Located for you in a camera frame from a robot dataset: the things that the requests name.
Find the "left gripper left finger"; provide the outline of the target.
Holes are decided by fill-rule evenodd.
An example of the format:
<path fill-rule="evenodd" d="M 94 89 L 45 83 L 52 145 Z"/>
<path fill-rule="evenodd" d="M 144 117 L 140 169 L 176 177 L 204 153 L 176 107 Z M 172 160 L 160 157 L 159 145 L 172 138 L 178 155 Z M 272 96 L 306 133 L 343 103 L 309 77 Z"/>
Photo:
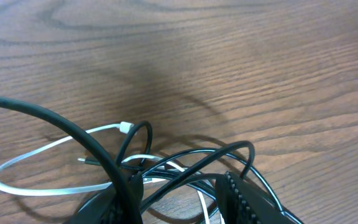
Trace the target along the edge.
<path fill-rule="evenodd" d="M 134 209 L 125 211 L 124 206 L 128 199 L 119 196 L 114 187 L 108 187 L 90 198 L 64 224 L 131 223 L 131 218 L 140 214 L 140 202 L 144 194 L 143 178 L 140 173 L 131 177 L 129 188 L 135 197 Z"/>

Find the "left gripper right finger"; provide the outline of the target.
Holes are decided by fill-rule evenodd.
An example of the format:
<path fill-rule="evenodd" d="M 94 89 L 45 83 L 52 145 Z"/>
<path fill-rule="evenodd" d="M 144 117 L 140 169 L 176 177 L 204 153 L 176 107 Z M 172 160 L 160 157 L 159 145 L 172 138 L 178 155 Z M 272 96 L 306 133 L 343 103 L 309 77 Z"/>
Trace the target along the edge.
<path fill-rule="evenodd" d="M 296 218 L 280 203 L 266 183 L 265 192 L 233 172 L 218 174 L 215 181 L 216 203 L 225 224 L 295 224 Z"/>

